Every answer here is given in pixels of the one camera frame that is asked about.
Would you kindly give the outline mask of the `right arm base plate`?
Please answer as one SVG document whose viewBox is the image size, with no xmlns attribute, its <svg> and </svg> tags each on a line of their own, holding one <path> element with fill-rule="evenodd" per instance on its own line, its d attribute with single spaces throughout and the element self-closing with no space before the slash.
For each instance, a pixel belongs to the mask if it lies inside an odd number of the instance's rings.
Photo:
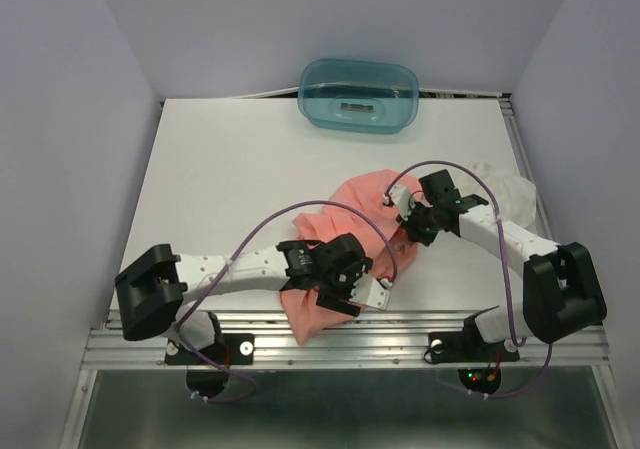
<svg viewBox="0 0 640 449">
<path fill-rule="evenodd" d="M 428 335 L 423 361 L 430 365 L 461 364 L 458 378 L 472 395 L 485 399 L 496 396 L 502 383 L 502 365 L 518 362 L 518 350 L 509 351 L 503 342 L 486 343 L 462 331 L 434 332 Z"/>
</svg>

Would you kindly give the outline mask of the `white pleated skirt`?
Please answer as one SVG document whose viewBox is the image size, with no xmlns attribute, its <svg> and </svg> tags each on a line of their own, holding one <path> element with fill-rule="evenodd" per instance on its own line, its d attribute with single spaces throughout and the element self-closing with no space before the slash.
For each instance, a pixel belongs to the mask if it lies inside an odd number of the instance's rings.
<svg viewBox="0 0 640 449">
<path fill-rule="evenodd" d="M 533 182 L 520 176 L 516 169 L 484 162 L 470 162 L 467 168 L 489 187 L 503 217 L 522 227 L 534 225 L 537 188 Z"/>
</svg>

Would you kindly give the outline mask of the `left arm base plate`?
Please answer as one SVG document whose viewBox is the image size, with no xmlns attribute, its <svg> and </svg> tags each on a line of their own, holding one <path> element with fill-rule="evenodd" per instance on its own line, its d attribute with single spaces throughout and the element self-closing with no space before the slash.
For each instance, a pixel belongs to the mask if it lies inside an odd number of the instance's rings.
<svg viewBox="0 0 640 449">
<path fill-rule="evenodd" d="M 221 342 L 199 349 L 205 360 L 183 346 L 168 342 L 164 363 L 185 366 L 185 384 L 190 397 L 206 404 L 239 402 L 257 391 L 256 381 L 238 370 L 254 362 L 255 336 L 229 333 Z"/>
</svg>

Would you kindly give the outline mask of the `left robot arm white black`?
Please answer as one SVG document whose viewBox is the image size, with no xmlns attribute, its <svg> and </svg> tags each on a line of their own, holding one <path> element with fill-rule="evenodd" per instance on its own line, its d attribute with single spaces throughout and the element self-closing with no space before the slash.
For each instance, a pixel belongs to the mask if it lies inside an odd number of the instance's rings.
<svg viewBox="0 0 640 449">
<path fill-rule="evenodd" d="M 154 245 L 115 278 L 123 337 L 177 342 L 185 335 L 191 355 L 210 363 L 221 355 L 223 340 L 212 317 L 191 314 L 197 302 L 251 290 L 311 290 L 318 306 L 356 317 L 362 307 L 380 309 L 388 301 L 371 266 L 352 234 L 327 243 L 283 241 L 237 256 L 176 254 L 168 244 Z"/>
</svg>

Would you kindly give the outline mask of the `pink skirt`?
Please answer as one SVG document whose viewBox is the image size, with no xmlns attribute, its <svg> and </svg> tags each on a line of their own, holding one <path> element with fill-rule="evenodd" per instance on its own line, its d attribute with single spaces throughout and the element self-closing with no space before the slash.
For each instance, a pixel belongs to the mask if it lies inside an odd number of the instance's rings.
<svg viewBox="0 0 640 449">
<path fill-rule="evenodd" d="M 398 273 L 403 274 L 416 259 L 418 246 L 396 221 L 397 209 L 383 204 L 383 192 L 396 176 L 395 171 L 381 170 L 351 178 L 342 183 L 331 200 L 360 211 L 377 225 L 394 249 Z M 341 234 L 352 233 L 373 260 L 370 271 L 373 276 L 393 272 L 391 255 L 380 237 L 364 220 L 345 209 L 325 205 L 318 214 L 296 216 L 293 224 L 300 239 L 328 242 Z M 281 293 L 280 301 L 300 346 L 324 329 L 353 320 L 351 316 L 318 306 L 315 290 L 287 290 Z"/>
</svg>

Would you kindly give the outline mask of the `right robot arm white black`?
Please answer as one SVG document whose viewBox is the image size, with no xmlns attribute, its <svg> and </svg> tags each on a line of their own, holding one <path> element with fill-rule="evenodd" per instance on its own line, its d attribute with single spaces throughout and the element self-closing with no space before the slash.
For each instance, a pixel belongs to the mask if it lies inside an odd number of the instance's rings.
<svg viewBox="0 0 640 449">
<path fill-rule="evenodd" d="M 439 233 L 451 233 L 498 258 L 505 276 L 516 273 L 522 280 L 520 303 L 507 294 L 505 305 L 467 317 L 458 331 L 432 336 L 433 362 L 480 361 L 506 341 L 553 344 L 604 321 L 606 302 L 585 246 L 561 245 L 503 219 L 485 198 L 461 195 L 446 170 L 419 183 L 422 200 L 400 184 L 385 196 L 411 241 L 429 246 Z"/>
</svg>

